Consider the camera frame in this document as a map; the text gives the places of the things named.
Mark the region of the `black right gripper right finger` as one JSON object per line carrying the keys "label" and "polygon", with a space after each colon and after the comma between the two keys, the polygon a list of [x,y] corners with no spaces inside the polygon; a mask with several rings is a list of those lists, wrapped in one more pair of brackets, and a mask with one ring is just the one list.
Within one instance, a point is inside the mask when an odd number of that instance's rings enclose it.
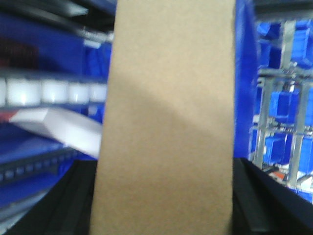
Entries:
{"label": "black right gripper right finger", "polygon": [[313,206],[245,158],[233,159],[233,235],[311,235]]}

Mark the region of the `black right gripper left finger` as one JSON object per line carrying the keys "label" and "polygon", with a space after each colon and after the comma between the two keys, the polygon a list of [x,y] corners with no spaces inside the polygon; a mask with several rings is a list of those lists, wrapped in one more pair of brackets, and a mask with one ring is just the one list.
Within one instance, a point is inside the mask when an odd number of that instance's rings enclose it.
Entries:
{"label": "black right gripper left finger", "polygon": [[87,235],[97,161],[74,161],[61,180],[9,235]]}

